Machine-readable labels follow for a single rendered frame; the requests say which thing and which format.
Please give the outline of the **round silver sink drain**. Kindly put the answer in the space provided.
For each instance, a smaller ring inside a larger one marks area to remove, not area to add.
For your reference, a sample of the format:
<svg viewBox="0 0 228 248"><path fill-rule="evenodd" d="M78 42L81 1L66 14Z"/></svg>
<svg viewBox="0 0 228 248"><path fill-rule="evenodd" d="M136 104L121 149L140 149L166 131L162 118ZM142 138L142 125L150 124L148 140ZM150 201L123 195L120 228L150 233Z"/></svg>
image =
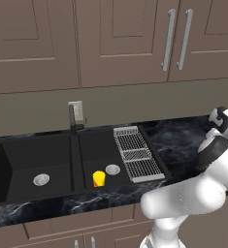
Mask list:
<svg viewBox="0 0 228 248"><path fill-rule="evenodd" d="M39 187L45 186L46 184L49 183L49 175L46 173L38 174L34 177L33 183L35 186L39 186Z"/></svg>
<svg viewBox="0 0 228 248"><path fill-rule="evenodd" d="M120 167L118 165L108 165L106 166L106 173L109 175L117 175L120 173Z"/></svg>

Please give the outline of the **brown drawer front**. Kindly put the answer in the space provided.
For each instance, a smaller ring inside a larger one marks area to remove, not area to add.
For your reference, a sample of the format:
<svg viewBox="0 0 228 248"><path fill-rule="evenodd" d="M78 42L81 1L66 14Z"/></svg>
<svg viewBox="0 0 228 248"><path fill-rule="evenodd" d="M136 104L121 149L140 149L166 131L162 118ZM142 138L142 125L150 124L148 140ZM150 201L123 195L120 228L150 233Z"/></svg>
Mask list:
<svg viewBox="0 0 228 248"><path fill-rule="evenodd" d="M139 203L113 207L112 216L114 222L132 221L134 223L140 223L148 221L148 218L143 214Z"/></svg>
<svg viewBox="0 0 228 248"><path fill-rule="evenodd" d="M86 228L109 224L112 221L110 208L85 213L51 218L24 224L28 238L34 239L54 233L78 231Z"/></svg>

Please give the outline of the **brown wall cupboard door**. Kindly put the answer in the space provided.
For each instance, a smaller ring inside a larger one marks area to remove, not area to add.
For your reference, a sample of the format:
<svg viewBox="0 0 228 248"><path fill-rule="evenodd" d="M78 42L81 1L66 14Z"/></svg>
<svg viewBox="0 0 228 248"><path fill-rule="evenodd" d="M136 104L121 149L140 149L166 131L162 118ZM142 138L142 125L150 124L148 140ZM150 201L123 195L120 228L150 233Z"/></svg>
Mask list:
<svg viewBox="0 0 228 248"><path fill-rule="evenodd" d="M182 70L185 12L193 10ZM180 0L168 81L228 78L228 0Z"/></svg>
<svg viewBox="0 0 228 248"><path fill-rule="evenodd" d="M179 0L76 0L81 86L166 81L168 12L177 19L178 8Z"/></svg>
<svg viewBox="0 0 228 248"><path fill-rule="evenodd" d="M0 0L0 94L79 86L73 0Z"/></svg>

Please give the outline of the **yellow cup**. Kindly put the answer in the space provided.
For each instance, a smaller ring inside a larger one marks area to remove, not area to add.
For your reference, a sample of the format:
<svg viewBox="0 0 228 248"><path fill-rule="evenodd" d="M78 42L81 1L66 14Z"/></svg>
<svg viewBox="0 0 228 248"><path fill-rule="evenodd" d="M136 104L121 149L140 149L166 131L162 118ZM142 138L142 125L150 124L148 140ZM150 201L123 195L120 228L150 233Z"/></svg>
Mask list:
<svg viewBox="0 0 228 248"><path fill-rule="evenodd" d="M105 180L106 180L106 174L101 171L97 170L96 172L93 173L93 185L95 187L102 187L105 185Z"/></svg>

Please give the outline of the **brown base cupboard door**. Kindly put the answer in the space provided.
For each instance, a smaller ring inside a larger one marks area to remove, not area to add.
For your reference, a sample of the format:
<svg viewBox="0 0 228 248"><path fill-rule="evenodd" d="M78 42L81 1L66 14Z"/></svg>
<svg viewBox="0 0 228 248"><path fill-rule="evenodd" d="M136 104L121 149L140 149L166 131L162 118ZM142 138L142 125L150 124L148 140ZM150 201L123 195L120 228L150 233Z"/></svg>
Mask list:
<svg viewBox="0 0 228 248"><path fill-rule="evenodd" d="M151 221L124 225L117 228L87 232L84 247L91 248L91 237L94 236L96 248L140 248L141 242L152 228Z"/></svg>
<svg viewBox="0 0 228 248"><path fill-rule="evenodd" d="M79 242L79 248L84 248L84 241L81 234L22 245L0 244L0 248L75 248L75 240Z"/></svg>

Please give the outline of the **black double basin sink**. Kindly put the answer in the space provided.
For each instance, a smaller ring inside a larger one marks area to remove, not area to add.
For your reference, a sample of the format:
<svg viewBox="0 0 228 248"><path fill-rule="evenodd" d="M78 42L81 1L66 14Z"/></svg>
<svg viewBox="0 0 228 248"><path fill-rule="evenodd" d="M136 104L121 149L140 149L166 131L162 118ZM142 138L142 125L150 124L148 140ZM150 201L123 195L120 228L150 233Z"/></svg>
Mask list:
<svg viewBox="0 0 228 248"><path fill-rule="evenodd" d="M145 130L142 133L155 162L170 173ZM106 166L118 165L120 173L109 175ZM106 174L106 189L133 186L114 140L114 128L0 140L0 204L29 202L93 191L93 173ZM35 186L36 175L46 173L49 183Z"/></svg>

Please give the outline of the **white wall socket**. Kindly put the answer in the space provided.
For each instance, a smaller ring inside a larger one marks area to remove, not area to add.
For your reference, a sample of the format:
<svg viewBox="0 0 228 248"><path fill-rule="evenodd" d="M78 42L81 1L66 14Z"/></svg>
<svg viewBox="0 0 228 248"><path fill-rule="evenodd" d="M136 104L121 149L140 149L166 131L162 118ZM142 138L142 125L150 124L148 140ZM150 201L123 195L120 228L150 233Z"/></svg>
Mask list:
<svg viewBox="0 0 228 248"><path fill-rule="evenodd" d="M68 107L73 108L76 122L83 121L82 101L69 102Z"/></svg>

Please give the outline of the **dark sink tap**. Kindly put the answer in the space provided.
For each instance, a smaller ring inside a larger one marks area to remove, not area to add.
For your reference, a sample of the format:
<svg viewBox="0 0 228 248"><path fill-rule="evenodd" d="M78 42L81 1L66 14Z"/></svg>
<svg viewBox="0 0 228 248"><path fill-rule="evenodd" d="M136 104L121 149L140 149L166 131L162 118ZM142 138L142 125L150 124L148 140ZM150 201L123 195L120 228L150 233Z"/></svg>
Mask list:
<svg viewBox="0 0 228 248"><path fill-rule="evenodd" d="M75 113L74 113L74 106L69 106L69 117L70 117L70 128L71 133L75 135L77 131L82 130L84 128L83 124L77 124L75 119Z"/></svg>

